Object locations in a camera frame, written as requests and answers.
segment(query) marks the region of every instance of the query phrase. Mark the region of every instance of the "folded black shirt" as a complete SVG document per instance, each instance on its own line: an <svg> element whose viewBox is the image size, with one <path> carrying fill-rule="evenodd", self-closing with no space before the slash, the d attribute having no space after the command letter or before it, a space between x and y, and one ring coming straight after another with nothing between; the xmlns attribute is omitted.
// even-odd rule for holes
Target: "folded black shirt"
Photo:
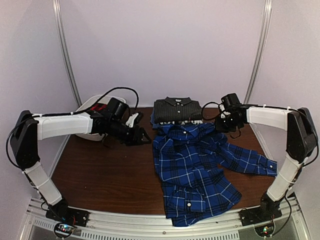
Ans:
<svg viewBox="0 0 320 240"><path fill-rule="evenodd" d="M190 97L166 97L156 100L153 106L156 124L173 121L202 120L201 107L198 101Z"/></svg>

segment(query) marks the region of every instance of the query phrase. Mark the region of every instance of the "blue plaid shirt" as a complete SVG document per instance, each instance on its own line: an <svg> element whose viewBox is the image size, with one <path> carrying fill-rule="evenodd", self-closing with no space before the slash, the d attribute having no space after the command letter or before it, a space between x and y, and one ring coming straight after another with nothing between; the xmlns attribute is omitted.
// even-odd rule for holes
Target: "blue plaid shirt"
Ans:
<svg viewBox="0 0 320 240"><path fill-rule="evenodd" d="M222 214L240 201L241 193L218 164L240 173L277 175L275 161L227 143L214 123L161 126L153 157L166 218L176 227Z"/></svg>

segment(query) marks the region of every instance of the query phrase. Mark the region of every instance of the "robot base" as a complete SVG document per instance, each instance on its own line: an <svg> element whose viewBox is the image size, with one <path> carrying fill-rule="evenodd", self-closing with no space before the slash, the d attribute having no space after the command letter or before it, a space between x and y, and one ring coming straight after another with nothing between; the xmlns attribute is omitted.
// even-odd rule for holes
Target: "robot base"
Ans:
<svg viewBox="0 0 320 240"><path fill-rule="evenodd" d="M79 210L79 209L74 209L74 208L67 208L68 213L70 216L72 216L70 219L65 220L65 223L68 225L76 225L80 227L86 227L87 226L87 221L89 218L89 212L84 211L84 210ZM45 217L48 219L53 219L55 221L61 221L55 214L53 214L51 211L47 211L45 214Z"/></svg>
<svg viewBox="0 0 320 240"><path fill-rule="evenodd" d="M279 218L282 216L282 213L280 210L274 210L273 213L274 219ZM250 209L243 209L239 213L240 220L242 223L242 226L248 226L252 224L259 224L263 222L270 221L272 219L271 214L262 214L261 207L255 207Z"/></svg>

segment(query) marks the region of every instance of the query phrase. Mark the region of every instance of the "wooden table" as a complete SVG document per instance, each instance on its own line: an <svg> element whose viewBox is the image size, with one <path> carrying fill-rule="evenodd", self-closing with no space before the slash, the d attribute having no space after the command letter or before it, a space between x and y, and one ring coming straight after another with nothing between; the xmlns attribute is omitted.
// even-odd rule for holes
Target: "wooden table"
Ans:
<svg viewBox="0 0 320 240"><path fill-rule="evenodd" d="M140 126L154 139L150 115L152 108L139 108L144 113ZM207 117L215 116L209 108ZM251 127L241 129L237 139L229 142L263 154ZM101 142L71 136L53 174L53 182L71 207L124 214L164 214L163 193L155 173L152 144L125 146L108 136ZM224 169L226 178L242 193L234 208L259 205L260 197L274 178L243 174Z"/></svg>

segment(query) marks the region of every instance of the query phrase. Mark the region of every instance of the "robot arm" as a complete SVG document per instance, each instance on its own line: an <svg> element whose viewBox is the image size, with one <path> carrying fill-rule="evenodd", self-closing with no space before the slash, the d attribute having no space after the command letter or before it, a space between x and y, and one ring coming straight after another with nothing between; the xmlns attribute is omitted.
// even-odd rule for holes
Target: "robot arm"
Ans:
<svg viewBox="0 0 320 240"><path fill-rule="evenodd" d="M142 113L134 113L126 123L121 122L128 107L112 98L106 107L80 114L41 115L32 114L28 110L20 114L10 145L18 167L48 204L51 211L47 212L47 218L74 225L74 217L77 225L85 226L88 212L68 207L67 200L40 163L38 141L71 134L109 134L127 146L150 144L151 139L146 131L137 125L143 117Z"/></svg>
<svg viewBox="0 0 320 240"><path fill-rule="evenodd" d="M281 216L278 208L289 187L297 180L301 170L318 145L317 132L307 108L298 110L241 104L235 93L228 94L219 105L220 115L215 119L219 132L235 132L244 124L259 124L282 129L287 132L286 156L282 168L272 185L262 196L260 207L241 211L242 225L270 220L270 216Z"/></svg>

